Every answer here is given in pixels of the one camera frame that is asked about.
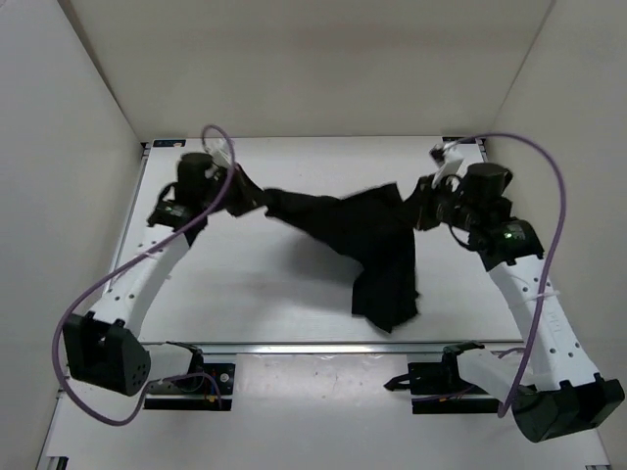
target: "purple hose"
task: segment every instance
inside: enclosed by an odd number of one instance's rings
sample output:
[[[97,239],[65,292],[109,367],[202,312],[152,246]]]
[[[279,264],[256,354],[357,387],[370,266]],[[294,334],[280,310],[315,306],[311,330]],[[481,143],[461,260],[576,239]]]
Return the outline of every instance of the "purple hose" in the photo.
[[[93,410],[91,407],[89,407],[89,405],[87,403],[85,403],[82,399],[80,399],[80,397],[76,394],[76,392],[74,390],[72,390],[72,388],[70,387],[70,384],[68,382],[68,379],[64,375],[63,367],[61,365],[61,360],[59,359],[59,345],[60,345],[60,342],[61,342],[61,335],[63,333],[63,325],[68,320],[68,317],[70,316],[70,314],[72,312],[74,312],[76,310],[76,308],[80,304],[82,304],[82,302],[85,299],[87,299],[91,294],[93,294],[98,289],[100,289],[103,285],[105,285],[105,283],[107,283],[108,281],[110,281],[114,277],[116,277],[116,276],[118,276],[118,275],[128,271],[135,264],[137,264],[141,260],[147,258],[149,255],[157,252],[159,249],[163,248],[165,245],[170,243],[173,239],[175,239],[179,235],[182,235],[187,230],[189,230],[191,227],[193,227],[194,225],[196,225],[197,223],[202,221],[205,217],[207,217],[210,213],[212,213],[216,209],[217,205],[222,201],[222,199],[224,198],[224,195],[226,194],[226,191],[228,190],[228,188],[229,188],[229,186],[231,184],[231,181],[232,181],[233,176],[235,174],[236,161],[235,161],[235,149],[233,147],[233,141],[231,140],[231,138],[228,136],[228,134],[221,127],[219,127],[219,126],[217,126],[215,124],[209,124],[209,125],[206,125],[203,128],[203,131],[202,131],[202,134],[201,134],[202,141],[203,141],[203,148],[204,149],[207,148],[205,136],[206,136],[207,132],[209,130],[211,130],[211,129],[217,131],[222,136],[222,138],[226,141],[226,145],[228,147],[228,152],[230,153],[230,156],[231,156],[231,162],[230,162],[231,165],[230,165],[230,167],[227,170],[226,179],[224,180],[224,184],[222,185],[222,187],[219,189],[219,192],[217,193],[216,198],[214,199],[214,201],[211,204],[209,204],[209,206],[203,211],[203,213],[198,215],[196,218],[191,220],[189,223],[187,223],[186,225],[184,225],[180,229],[178,229],[175,232],[173,232],[166,239],[164,239],[163,241],[161,241],[158,244],[154,245],[149,250],[146,250],[144,253],[141,253],[137,257],[133,258],[132,260],[130,260],[127,263],[123,264],[122,266],[118,267],[114,271],[110,272],[105,277],[103,277],[98,282],[96,282],[93,286],[89,287],[80,296],[78,296],[78,298],[74,302],[72,302],[72,304],[68,307],[66,312],[63,314],[63,316],[59,320],[59,323],[57,324],[57,328],[55,329],[55,333],[54,333],[54,335],[52,337],[52,366],[53,366],[53,368],[55,370],[55,375],[57,376],[57,380],[59,381],[59,384],[61,385],[61,388],[68,395],[68,397],[70,397],[70,399],[73,401],[73,403],[76,406],[78,406],[82,411],[87,413],[92,418],[100,421],[101,423],[108,424],[109,426],[124,426],[124,425],[130,423],[135,418],[135,416],[137,416],[137,413],[139,413],[139,411],[141,409],[141,406],[143,404],[143,401],[146,398],[146,395],[148,394],[148,387],[153,382],[147,383],[144,386],[144,389],[141,391],[141,394],[139,396],[139,401],[137,402],[137,405],[136,405],[135,409],[133,409],[132,413],[130,413],[130,415],[127,418],[124,418],[123,420],[120,420],[120,421],[114,420],[114,419],[108,418],[107,416],[104,416],[104,415],[100,414],[99,412]],[[162,380],[168,381],[168,382],[173,382],[173,381],[176,381],[176,380],[182,380],[182,379],[187,379],[187,378],[192,378],[192,377],[205,377],[207,380],[209,380],[212,383],[212,385],[214,386],[214,388],[216,389],[218,400],[221,403],[221,396],[219,394],[219,388],[217,386],[216,379],[214,379],[214,377],[212,377],[209,374],[205,374],[204,372],[198,372],[198,373],[192,373],[192,374],[186,374],[186,375],[178,375],[178,376],[173,376],[173,377],[167,377],[167,378],[162,379]]]
[[[517,140],[518,142],[527,144],[529,147],[535,149],[547,160],[547,162],[553,169],[555,178],[557,178],[557,186],[559,189],[559,218],[557,220],[557,227],[555,228],[555,235],[553,236],[553,240],[551,241],[551,246],[549,247],[549,251],[547,252],[547,257],[545,259],[545,265],[543,266],[542,273],[540,275],[538,299],[536,300],[536,308],[533,313],[533,320],[531,322],[531,328],[529,329],[527,344],[525,345],[524,353],[522,355],[522,358],[520,359],[520,365],[518,366],[518,370],[513,379],[513,383],[511,384],[511,389],[509,389],[509,393],[507,394],[506,401],[505,403],[501,403],[499,405],[498,415],[500,418],[503,418],[509,410],[509,407],[513,403],[514,399],[516,398],[516,394],[518,393],[518,387],[520,386],[520,381],[522,380],[522,376],[524,375],[527,364],[529,363],[531,350],[533,349],[533,344],[538,334],[538,327],[540,326],[540,318],[542,316],[542,306],[545,303],[544,293],[547,286],[547,279],[549,278],[549,270],[551,269],[555,250],[557,249],[557,244],[559,243],[559,239],[561,238],[561,232],[564,228],[564,221],[566,219],[566,185],[564,183],[563,175],[559,170],[559,166],[557,165],[557,162],[551,156],[551,154],[549,154],[549,152],[547,152],[540,145],[536,144],[533,140],[528,139],[527,137],[523,137],[522,135],[513,134],[510,132],[486,132],[483,134],[477,134],[459,139],[456,144],[464,142],[475,142],[476,139],[484,139],[487,137],[505,137],[508,139]]]

